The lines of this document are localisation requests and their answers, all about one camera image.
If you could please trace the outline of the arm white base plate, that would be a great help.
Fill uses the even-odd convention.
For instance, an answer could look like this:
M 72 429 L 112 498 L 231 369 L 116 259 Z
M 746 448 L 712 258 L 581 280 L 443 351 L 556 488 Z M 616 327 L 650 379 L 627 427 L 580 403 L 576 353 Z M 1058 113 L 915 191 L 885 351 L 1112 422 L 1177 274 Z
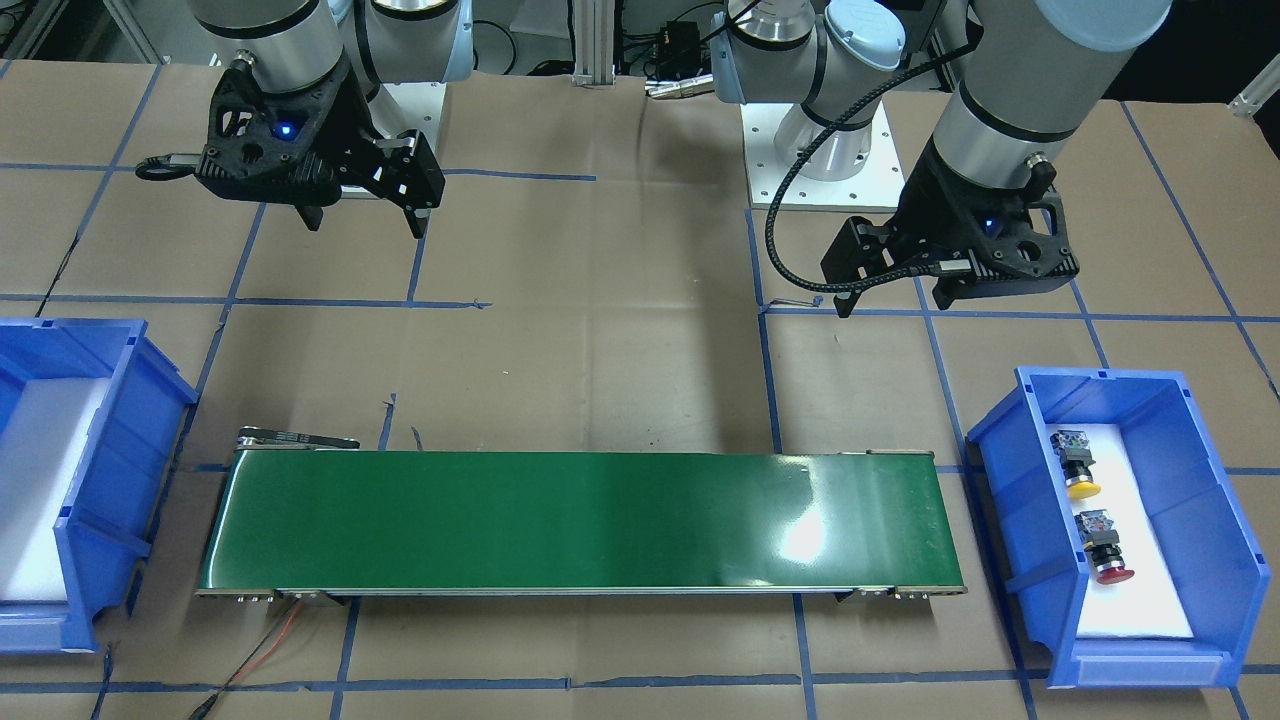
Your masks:
M 440 206 L 445 191 L 433 147 L 444 92 L 439 83 L 381 86 L 369 104 L 371 135 L 353 147 L 348 163 L 352 182 L 415 223 Z
M 765 210 L 786 172 L 819 133 L 797 104 L 741 106 L 751 208 Z M 809 158 L 780 205 L 783 210 L 890 213 L 904 176 L 882 105 L 869 126 L 838 131 Z

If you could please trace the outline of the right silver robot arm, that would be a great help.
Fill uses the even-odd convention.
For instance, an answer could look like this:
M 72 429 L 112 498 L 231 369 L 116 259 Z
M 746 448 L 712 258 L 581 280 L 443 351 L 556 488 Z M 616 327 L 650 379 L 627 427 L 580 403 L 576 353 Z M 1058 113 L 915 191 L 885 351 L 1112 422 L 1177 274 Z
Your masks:
M 413 237 L 445 178 L 383 90 L 474 68 L 467 1 L 192 1 L 225 63 L 195 178 L 232 201 L 293 208 L 316 231 L 347 186 L 398 208 Z

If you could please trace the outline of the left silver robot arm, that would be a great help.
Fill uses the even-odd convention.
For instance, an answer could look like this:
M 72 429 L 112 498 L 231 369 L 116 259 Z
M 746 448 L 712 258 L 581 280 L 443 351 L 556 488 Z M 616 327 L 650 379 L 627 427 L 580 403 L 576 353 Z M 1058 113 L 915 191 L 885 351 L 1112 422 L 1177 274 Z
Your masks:
M 936 305 L 1048 293 L 1080 268 L 1055 187 L 1057 155 L 1134 51 L 1166 20 L 1167 1 L 977 1 L 978 36 L 918 67 L 908 31 L 878 1 L 728 1 L 709 54 L 723 102 L 786 102 L 801 131 L 781 146 L 763 240 L 790 284 L 829 293 L 847 316 L 869 290 L 934 278 Z M 893 215 L 850 217 L 820 260 L 791 270 L 774 224 L 785 195 L 835 137 L 860 138 L 890 90 L 945 67 L 961 74 Z

